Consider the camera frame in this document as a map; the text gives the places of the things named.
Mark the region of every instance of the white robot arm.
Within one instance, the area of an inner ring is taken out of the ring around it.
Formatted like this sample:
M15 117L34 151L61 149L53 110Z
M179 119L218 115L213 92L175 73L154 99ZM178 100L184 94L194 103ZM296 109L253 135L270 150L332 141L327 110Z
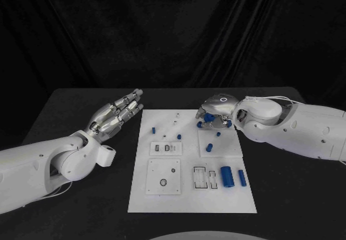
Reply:
M0 214L44 198L67 183L92 173L96 164L113 164L116 150L103 145L143 109L143 91L107 104L92 117L87 129L71 136L0 151ZM51 165L58 174L51 175Z
M292 104L282 106L272 99ZM197 119L213 115L215 120L200 122L200 126L224 128L231 121L253 141L309 158L346 161L345 111L295 102L283 96L247 96L240 101L228 94L217 94L197 113Z

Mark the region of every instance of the round hole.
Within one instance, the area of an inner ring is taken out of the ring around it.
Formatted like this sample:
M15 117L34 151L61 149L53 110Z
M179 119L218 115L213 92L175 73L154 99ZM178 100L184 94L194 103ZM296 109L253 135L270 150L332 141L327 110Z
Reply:
M168 180L166 179L162 179L161 180L161 185L165 187L168 185Z

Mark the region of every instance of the black table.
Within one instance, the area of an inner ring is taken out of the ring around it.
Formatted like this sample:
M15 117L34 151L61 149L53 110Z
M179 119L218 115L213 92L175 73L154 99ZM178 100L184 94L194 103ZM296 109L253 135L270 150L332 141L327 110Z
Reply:
M24 145L84 130L99 108L133 89L60 89L54 92ZM146 109L198 109L214 93L288 96L292 87L145 89ZM142 112L106 144L117 150L110 167L96 166L63 195L0 215L0 239L142 239L188 231L227 231L269 240L346 239L346 166L299 156L239 132L254 195L253 213L128 213Z

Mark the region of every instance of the robotic hand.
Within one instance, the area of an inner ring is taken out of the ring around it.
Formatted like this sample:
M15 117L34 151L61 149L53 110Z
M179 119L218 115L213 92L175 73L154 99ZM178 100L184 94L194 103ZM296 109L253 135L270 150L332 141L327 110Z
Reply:
M280 105L273 99L288 100ZM239 100L228 94L214 95L203 104L198 127L226 128L233 125L256 142L315 159L346 161L345 111L303 104L285 96Z
M86 178L96 164L112 166L116 150L102 144L143 109L139 105L142 94L143 91L136 89L102 107L84 131L0 151L0 214L60 195L63 185ZM58 170L55 175L51 165Z

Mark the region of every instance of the black backdrop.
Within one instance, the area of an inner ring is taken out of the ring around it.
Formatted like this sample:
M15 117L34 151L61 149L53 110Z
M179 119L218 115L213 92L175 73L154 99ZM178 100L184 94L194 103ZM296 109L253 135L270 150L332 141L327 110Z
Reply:
M2 148L58 88L290 86L346 109L342 0L0 1Z

